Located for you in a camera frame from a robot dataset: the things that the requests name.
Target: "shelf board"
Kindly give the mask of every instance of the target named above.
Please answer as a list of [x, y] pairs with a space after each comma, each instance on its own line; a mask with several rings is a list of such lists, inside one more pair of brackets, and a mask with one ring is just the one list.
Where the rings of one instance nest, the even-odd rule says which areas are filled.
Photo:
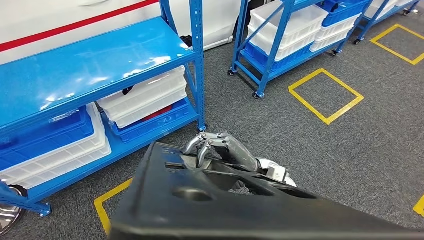
[[294, 6], [292, 9], [292, 12], [296, 12], [298, 10], [307, 8], [311, 5], [317, 4], [322, 2], [323, 0], [295, 0], [294, 1]]
[[[416, 2], [419, 2], [420, 0], [413, 0], [408, 2], [407, 4], [404, 4], [402, 6], [394, 6], [394, 8], [390, 11], [388, 11], [386, 14], [384, 14], [382, 17], [380, 17], [378, 20], [375, 20], [375, 22], [372, 25], [378, 24], [379, 22], [387, 19], [388, 17], [394, 15], [397, 12], [402, 11], [406, 6], [412, 5]], [[371, 21], [371, 18], [367, 17], [367, 16], [363, 16], [364, 19]]]
[[48, 182], [45, 182], [41, 185], [38, 185], [36, 187], [29, 189], [28, 190], [29, 202], [31, 203], [39, 202], [43, 200], [44, 198], [47, 198], [50, 195], [97, 172], [98, 170], [103, 169], [107, 167], [108, 165], [134, 153], [135, 151], [149, 145], [150, 143], [186, 126], [187, 124], [191, 122], [194, 122], [195, 120], [198, 119], [198, 114], [196, 113], [193, 106], [190, 104], [189, 114], [187, 114], [183, 118], [175, 122], [171, 122], [167, 125], [164, 125], [163, 127], [157, 130], [154, 130], [128, 143], [123, 143], [119, 137], [113, 134], [109, 126], [109, 120], [107, 119], [105, 114], [102, 114], [102, 118], [103, 118], [103, 124], [105, 126], [105, 133], [106, 133], [107, 139], [109, 140], [112, 153], [90, 164], [77, 168], [62, 176], [56, 177]]
[[162, 17], [155, 17], [0, 65], [1, 136], [170, 71], [195, 56]]
[[[280, 69], [278, 69], [278, 71], [272, 72], [271, 74], [269, 74], [269, 79], [268, 81], [271, 81], [281, 75], [283, 75], [284, 73], [287, 73], [288, 71], [296, 68], [297, 66], [315, 58], [316, 56], [322, 54], [323, 52], [326, 52], [327, 50], [333, 48], [334, 46], [340, 44], [341, 42], [343, 42], [345, 39], [342, 39], [338, 42], [335, 42], [329, 46], [324, 47], [323, 49], [320, 49], [316, 52], [308, 52], [307, 54], [302, 55], [300, 58], [290, 62], [289, 64], [284, 65], [283, 67], [281, 67]], [[246, 59], [246, 61], [252, 65], [256, 70], [258, 70], [261, 74], [264, 74], [265, 72], [265, 68], [259, 63], [257, 62], [253, 57], [251, 57], [249, 54], [246, 53], [246, 50], [243, 49], [240, 51], [241, 55], [243, 56], [244, 59]]]

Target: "shelf frame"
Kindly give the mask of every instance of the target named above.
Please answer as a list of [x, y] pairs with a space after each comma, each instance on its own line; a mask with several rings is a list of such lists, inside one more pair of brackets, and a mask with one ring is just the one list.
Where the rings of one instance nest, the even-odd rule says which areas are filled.
[[[159, 0], [161, 9], [161, 16], [163, 20], [172, 28], [177, 34], [177, 29], [171, 14], [169, 0]], [[123, 143], [122, 140], [112, 133], [109, 127], [109, 120], [104, 112], [101, 113], [103, 124], [105, 126], [105, 134], [110, 143], [112, 153], [99, 160], [96, 160], [83, 167], [77, 168], [64, 175], [56, 177], [41, 185], [35, 186], [31, 189], [23, 189], [24, 194], [17, 195], [11, 191], [5, 182], [0, 183], [0, 203], [13, 205], [22, 209], [39, 213], [44, 217], [51, 213], [51, 206], [48, 203], [41, 203], [41, 201], [58, 191], [88, 177], [89, 175], [109, 166], [110, 164], [136, 152], [137, 150], [146, 147], [150, 143], [184, 127], [194, 121], [197, 121], [197, 128], [200, 131], [206, 129], [205, 125], [205, 96], [204, 96], [204, 49], [203, 49], [203, 3], [202, 0], [190, 0], [190, 19], [192, 31], [192, 52], [189, 52], [175, 60], [168, 61], [164, 64], [158, 65], [144, 72], [135, 74], [133, 76], [121, 79], [113, 84], [107, 85], [102, 89], [96, 89], [78, 98], [66, 101], [63, 104], [58, 104], [54, 107], [41, 110], [36, 114], [29, 115], [10, 124], [2, 125], [0, 127], [0, 137], [7, 136], [10, 133], [18, 131], [26, 126], [30, 126], [39, 121], [46, 121], [61, 114], [77, 109], [83, 105], [89, 104], [93, 101], [106, 97], [122, 89], [131, 87], [135, 84], [143, 82], [147, 79], [153, 78], [162, 73], [166, 73], [181, 65], [185, 66], [186, 78], [188, 85], [193, 93], [194, 106], [190, 106], [189, 114], [177, 121], [166, 124], [146, 135], [139, 137], [131, 142]], [[188, 68], [188, 64], [194, 64], [194, 76]]]
[[[342, 48], [348, 41], [349, 37], [353, 33], [355, 27], [358, 25], [358, 23], [361, 21], [363, 15], [358, 17], [356, 19], [356, 22], [354, 23], [354, 27], [352, 30], [347, 34], [347, 37], [337, 43], [334, 43], [330, 46], [327, 46], [323, 49], [320, 49], [317, 52], [311, 52], [310, 54], [307, 54], [306, 56], [302, 56], [300, 59], [296, 59], [292, 61], [291, 63], [281, 67], [276, 72], [271, 73], [271, 68], [274, 63], [274, 59], [276, 58], [280, 43], [283, 39], [284, 32], [287, 27], [287, 23], [289, 22], [290, 16], [292, 13], [307, 8], [311, 5], [317, 4], [321, 2], [321, 0], [281, 0], [283, 4], [276, 9], [276, 11], [266, 19], [266, 21], [258, 27], [258, 29], [251, 34], [245, 41], [243, 41], [244, 36], [244, 26], [246, 25], [246, 15], [247, 15], [247, 8], [248, 8], [248, 0], [242, 0], [241, 1], [241, 7], [240, 7], [240, 14], [238, 16], [238, 26], [237, 26], [237, 33], [235, 37], [235, 43], [234, 43], [234, 51], [233, 51], [233, 58], [231, 62], [231, 67], [228, 71], [228, 74], [230, 76], [234, 75], [239, 69], [245, 72], [257, 85], [257, 90], [253, 93], [254, 97], [256, 98], [263, 98], [265, 96], [264, 90], [267, 86], [267, 83], [284, 73], [290, 71], [291, 69], [307, 62], [308, 60], [318, 56], [319, 54], [329, 50], [332, 47], [335, 47], [336, 44], [338, 44], [338, 47], [333, 50], [334, 55], [342, 53]], [[275, 35], [275, 39], [266, 63], [266, 67], [262, 67], [257, 63], [254, 59], [249, 57], [247, 54], [244, 54], [244, 47], [246, 46], [246, 43], [248, 43], [269, 21], [272, 17], [274, 17], [278, 12], [283, 11], [281, 14], [281, 19], [279, 22], [279, 26]], [[249, 64], [254, 66], [256, 70], [260, 72], [262, 77], [259, 79], [257, 78], [251, 71], [249, 71], [243, 64], [241, 63], [241, 57], [244, 57]]]
[[370, 28], [378, 23], [380, 23], [381, 21], [393, 16], [394, 14], [398, 13], [401, 10], [404, 10], [407, 6], [410, 6], [409, 9], [407, 11], [404, 10], [404, 13], [409, 14], [410, 12], [412, 12], [415, 7], [417, 6], [417, 4], [420, 2], [420, 0], [412, 0], [402, 6], [394, 6], [394, 8], [392, 10], [390, 10], [389, 12], [387, 12], [385, 15], [383, 15], [382, 17], [380, 17], [379, 19], [377, 19], [377, 17], [380, 15], [380, 13], [384, 10], [384, 8], [387, 6], [387, 4], [389, 3], [390, 0], [384, 0], [384, 2], [382, 3], [381, 7], [377, 10], [377, 12], [374, 14], [374, 16], [372, 18], [369, 18], [367, 16], [364, 16], [363, 19], [365, 20], [365, 24], [359, 24], [357, 27], [359, 29], [361, 29], [362, 31], [360, 32], [360, 34], [357, 36], [355, 44], [358, 44], [359, 42], [365, 40], [365, 35], [367, 34], [368, 30], [370, 30]]

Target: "red object in bin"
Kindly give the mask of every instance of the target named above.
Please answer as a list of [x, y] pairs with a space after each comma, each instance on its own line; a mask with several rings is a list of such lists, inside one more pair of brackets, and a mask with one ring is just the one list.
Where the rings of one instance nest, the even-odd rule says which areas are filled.
[[142, 120], [143, 122], [145, 122], [145, 121], [147, 121], [147, 120], [149, 120], [149, 119], [152, 119], [152, 118], [154, 118], [154, 117], [156, 117], [156, 116], [159, 116], [159, 115], [164, 114], [164, 113], [166, 113], [166, 112], [169, 112], [169, 111], [171, 111], [171, 110], [172, 110], [172, 105], [167, 106], [167, 107], [165, 107], [165, 108], [162, 108], [161, 110], [159, 110], [159, 111], [157, 111], [157, 112], [154, 112], [154, 113], [152, 113], [152, 114], [150, 114], [150, 115], [146, 116], [145, 118], [143, 118], [143, 119], [141, 119], [141, 120]]

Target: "robotic hand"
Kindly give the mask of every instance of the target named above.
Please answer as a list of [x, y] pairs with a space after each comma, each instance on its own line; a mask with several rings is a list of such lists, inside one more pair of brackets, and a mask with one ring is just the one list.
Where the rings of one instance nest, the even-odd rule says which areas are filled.
[[197, 146], [202, 146], [202, 148], [197, 155], [196, 168], [203, 166], [206, 154], [214, 148], [222, 160], [229, 164], [296, 187], [285, 167], [266, 158], [254, 157], [241, 142], [227, 132], [217, 134], [201, 132], [188, 143], [183, 154], [190, 154], [192, 149]]

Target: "white plastic bin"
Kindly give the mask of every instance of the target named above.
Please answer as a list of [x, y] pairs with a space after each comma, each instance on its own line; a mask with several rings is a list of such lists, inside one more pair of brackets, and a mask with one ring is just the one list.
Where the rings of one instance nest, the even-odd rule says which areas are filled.
[[331, 44], [334, 44], [334, 43], [346, 38], [348, 36], [348, 33], [349, 33], [350, 30], [351, 29], [349, 28], [349, 29], [343, 30], [341, 32], [336, 32], [333, 35], [330, 35], [330, 36], [328, 36], [324, 39], [316, 40], [316, 41], [313, 42], [313, 44], [312, 44], [312, 46], [310, 47], [309, 50], [311, 52], [316, 52], [316, 51], [323, 49], [323, 48], [325, 48], [325, 47], [327, 47]]
[[184, 66], [136, 84], [124, 95], [122, 91], [104, 97], [97, 103], [110, 121], [125, 128], [187, 97]]
[[335, 23], [330, 26], [322, 26], [321, 30], [316, 34], [316, 41], [324, 40], [325, 38], [332, 36], [335, 33], [340, 33], [347, 29], [352, 29], [355, 25], [355, 21], [361, 16], [362, 13], [358, 15], [349, 17], [343, 21]]
[[[388, 1], [387, 5], [384, 7], [384, 9], [381, 11], [380, 15], [378, 15], [377, 20], [383, 17], [386, 13], [388, 13], [390, 10], [392, 10], [395, 7], [397, 0], [390, 0]], [[384, 0], [374, 0], [372, 1], [371, 5], [368, 7], [368, 9], [365, 12], [365, 16], [372, 19], [374, 15], [377, 13], [379, 8], [384, 3]]]
[[0, 172], [0, 179], [30, 189], [109, 155], [112, 150], [96, 105], [87, 105], [87, 112], [93, 135], [9, 167]]
[[[250, 12], [250, 26], [256, 30], [271, 14], [281, 5], [281, 1], [273, 1]], [[274, 41], [277, 29], [280, 23], [283, 10], [277, 13], [270, 21], [260, 30], [265, 38]], [[324, 19], [329, 13], [316, 5], [303, 8], [291, 14], [290, 20], [285, 28], [284, 35], [281, 40], [280, 47], [291, 45], [312, 32], [321, 28]]]
[[[247, 26], [249, 30], [249, 36], [255, 31], [252, 26]], [[319, 30], [316, 30], [315, 32], [311, 32], [310, 34], [306, 35], [304, 38], [299, 39], [299, 41], [291, 44], [286, 45], [283, 47], [278, 48], [277, 55], [275, 56], [275, 61], [278, 62], [285, 57], [290, 56], [291, 54], [299, 51], [303, 47], [307, 46], [308, 44], [311, 44], [318, 33]], [[271, 48], [273, 47], [273, 41], [271, 39], [268, 39], [264, 37], [260, 32], [258, 32], [251, 40], [250, 43], [257, 46], [258, 48], [262, 49], [268, 56], [271, 53]]]
[[134, 85], [127, 95], [118, 91], [98, 100], [97, 103], [109, 119], [119, 118], [123, 112], [132, 112], [175, 89], [180, 89], [182, 85], [185, 86], [187, 84], [184, 79], [185, 70], [184, 66], [177, 67]]
[[187, 97], [186, 84], [181, 84], [179, 88], [176, 88], [173, 92], [168, 92], [166, 95], [157, 98], [149, 104], [143, 104], [142, 107], [137, 108], [133, 111], [125, 111], [116, 118], [109, 118], [110, 121], [115, 122], [119, 129], [123, 129], [157, 111], [164, 109], [181, 99]]
[[412, 2], [413, 0], [397, 0], [394, 4], [396, 7], [402, 7], [405, 4]]

